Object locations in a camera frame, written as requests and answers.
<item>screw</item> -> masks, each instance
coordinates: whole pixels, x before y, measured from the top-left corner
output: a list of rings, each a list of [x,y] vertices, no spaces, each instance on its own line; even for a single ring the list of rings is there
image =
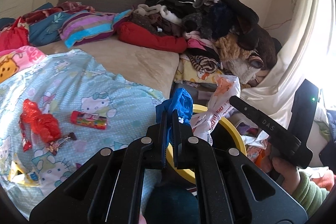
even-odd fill
[[[102,149],[102,150],[100,151],[100,154],[101,154],[102,156],[108,156],[108,155],[111,154],[111,149],[110,149],[110,148],[104,148],[104,149]]]
[[[229,149],[229,154],[231,156],[238,156],[239,155],[239,150],[237,148],[230,148]]]
[[[150,137],[143,137],[143,138],[141,139],[141,142],[142,142],[143,144],[149,144],[149,143],[152,142],[152,139],[151,139]]]
[[[196,138],[196,137],[189,137],[188,138],[188,142],[189,143],[198,143],[198,138]]]

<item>striped pillowcase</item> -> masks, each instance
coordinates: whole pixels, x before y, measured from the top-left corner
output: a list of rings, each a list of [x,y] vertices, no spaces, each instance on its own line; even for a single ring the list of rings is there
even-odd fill
[[[120,14],[82,11],[66,20],[58,30],[64,44],[70,48],[74,44],[106,39],[115,33],[117,25],[126,21],[132,10]]]

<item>green sleeve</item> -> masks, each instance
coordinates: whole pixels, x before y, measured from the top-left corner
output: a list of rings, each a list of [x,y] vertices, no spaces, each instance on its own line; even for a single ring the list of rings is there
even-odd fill
[[[321,206],[329,192],[318,187],[315,182],[310,181],[305,172],[300,172],[300,184],[293,193],[293,198],[307,211],[311,217]]]

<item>pile of clothes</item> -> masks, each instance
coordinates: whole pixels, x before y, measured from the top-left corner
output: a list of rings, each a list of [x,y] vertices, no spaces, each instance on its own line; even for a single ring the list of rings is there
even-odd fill
[[[200,87],[217,74],[258,85],[277,62],[281,44],[239,0],[146,0],[121,24],[119,40],[180,53],[174,82]]]
[[[59,40],[67,47],[102,40],[114,34],[131,12],[96,12],[91,6],[72,1],[55,7],[46,3],[17,19],[0,19],[0,51],[39,47]]]
[[[94,11],[93,7],[67,1],[56,7],[46,3],[16,20],[0,20],[0,50],[12,50],[22,46],[43,46],[60,40],[58,29],[77,12]]]

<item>red blanket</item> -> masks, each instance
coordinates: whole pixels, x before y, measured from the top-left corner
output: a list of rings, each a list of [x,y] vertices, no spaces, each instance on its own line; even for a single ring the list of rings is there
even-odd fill
[[[122,23],[118,34],[120,41],[155,50],[182,53],[187,48],[187,42],[183,37],[177,38],[168,35],[159,37],[133,22]]]
[[[15,50],[28,45],[28,30],[21,17],[12,26],[0,32],[0,51]]]

